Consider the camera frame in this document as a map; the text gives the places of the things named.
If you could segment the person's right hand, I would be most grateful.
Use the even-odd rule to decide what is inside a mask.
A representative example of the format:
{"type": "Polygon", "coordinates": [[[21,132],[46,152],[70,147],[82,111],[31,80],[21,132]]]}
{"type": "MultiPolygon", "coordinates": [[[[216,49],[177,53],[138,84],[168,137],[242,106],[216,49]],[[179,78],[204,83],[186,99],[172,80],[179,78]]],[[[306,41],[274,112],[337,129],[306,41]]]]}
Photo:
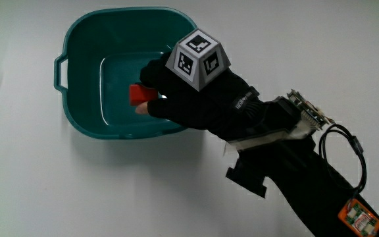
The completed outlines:
{"type": "Polygon", "coordinates": [[[208,130],[226,141],[261,132],[268,103],[234,74],[221,43],[201,29],[141,69],[139,80],[163,98],[140,103],[136,113],[208,130]]]}

